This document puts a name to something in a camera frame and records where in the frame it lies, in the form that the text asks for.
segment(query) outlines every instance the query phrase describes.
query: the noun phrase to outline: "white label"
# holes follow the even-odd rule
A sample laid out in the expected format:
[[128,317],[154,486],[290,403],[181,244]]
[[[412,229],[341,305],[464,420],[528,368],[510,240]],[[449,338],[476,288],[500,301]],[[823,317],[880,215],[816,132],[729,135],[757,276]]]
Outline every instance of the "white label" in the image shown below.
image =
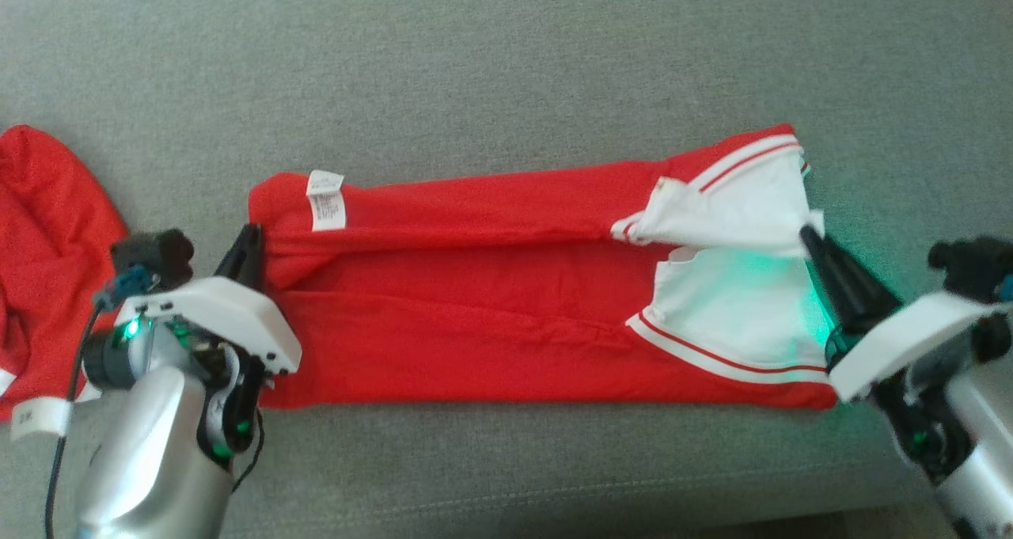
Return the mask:
[[346,224],[341,182],[344,175],[315,170],[310,173],[306,197],[313,211],[313,232],[343,229]]
[[10,439],[48,433],[65,437],[74,405],[57,397],[37,397],[14,406],[10,416]]
[[17,377],[15,377],[13,373],[8,373],[7,371],[0,369],[0,396],[3,396],[3,394],[7,392],[7,389],[9,389],[11,384],[14,383],[14,379],[17,379]]

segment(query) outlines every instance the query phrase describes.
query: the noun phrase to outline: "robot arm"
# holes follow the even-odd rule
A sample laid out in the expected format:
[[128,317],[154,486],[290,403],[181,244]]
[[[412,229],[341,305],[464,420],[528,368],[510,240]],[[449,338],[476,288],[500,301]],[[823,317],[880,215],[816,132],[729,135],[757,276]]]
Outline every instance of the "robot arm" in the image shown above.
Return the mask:
[[79,489],[78,536],[218,537],[260,388],[296,371],[302,355],[257,291],[260,229],[243,228],[217,276],[200,280],[189,280],[192,248],[177,231],[134,236],[112,252],[118,273],[141,265],[163,287],[124,302],[112,331],[85,349],[92,384],[130,392]]
[[832,239],[811,228],[801,236],[839,322],[827,343],[838,395],[883,411],[961,537],[1013,537],[1013,391],[1003,359],[1013,244],[937,244],[929,264],[947,273],[944,290],[901,308]]

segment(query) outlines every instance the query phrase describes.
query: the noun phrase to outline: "folded red fabric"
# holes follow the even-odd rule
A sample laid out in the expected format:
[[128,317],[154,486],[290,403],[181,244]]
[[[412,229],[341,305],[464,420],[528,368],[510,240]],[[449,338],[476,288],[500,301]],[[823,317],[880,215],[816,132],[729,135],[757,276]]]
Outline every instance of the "folded red fabric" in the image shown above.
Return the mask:
[[275,175],[249,216],[304,356],[262,402],[832,406],[804,168],[779,125],[665,161],[376,188]]
[[66,395],[91,294],[126,234],[61,142],[25,125],[0,136],[0,419],[25,399]]

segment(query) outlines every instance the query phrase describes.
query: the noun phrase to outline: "red garment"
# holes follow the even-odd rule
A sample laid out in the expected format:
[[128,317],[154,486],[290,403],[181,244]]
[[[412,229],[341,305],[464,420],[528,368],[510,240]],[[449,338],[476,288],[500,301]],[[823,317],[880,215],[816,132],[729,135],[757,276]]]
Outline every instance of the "red garment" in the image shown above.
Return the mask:
[[25,125],[0,136],[0,419],[25,399],[66,396],[91,294],[126,234],[62,143]]
[[[304,354],[262,402],[832,406],[822,352],[796,360],[782,348],[783,363],[735,363],[643,316],[654,307],[655,273],[679,264],[667,261],[674,244],[645,244],[649,230],[637,233],[652,192],[669,181],[706,199],[785,153],[798,161],[800,147],[781,125],[665,161],[343,185],[346,226],[325,232],[311,230],[307,175],[275,175],[250,192],[250,221],[264,226],[269,295]],[[800,185],[798,163],[794,173]],[[665,340],[649,340],[657,336]],[[676,350],[666,346],[673,339]],[[727,367],[730,377],[720,374]]]

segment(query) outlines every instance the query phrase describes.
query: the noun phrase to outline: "green led light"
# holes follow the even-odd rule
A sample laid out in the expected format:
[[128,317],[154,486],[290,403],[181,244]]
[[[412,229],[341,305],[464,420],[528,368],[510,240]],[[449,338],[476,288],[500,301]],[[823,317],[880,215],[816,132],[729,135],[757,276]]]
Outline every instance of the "green led light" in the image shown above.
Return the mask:
[[911,439],[911,452],[915,454],[922,454],[925,452],[925,447],[929,442],[929,435],[925,431],[916,432]]
[[827,343],[830,333],[837,326],[837,319],[834,316],[833,306],[827,293],[820,283],[820,277],[815,274],[815,268],[811,261],[805,262],[806,271],[809,273],[811,287],[809,295],[803,301],[803,317],[806,331],[820,343]]
[[228,458],[232,456],[232,452],[229,450],[229,447],[221,444],[213,446],[212,451],[215,453],[215,456],[218,456],[219,458]]
[[127,329],[124,330],[124,338],[133,339],[139,331],[141,331],[141,319],[134,319],[130,323],[127,323]]

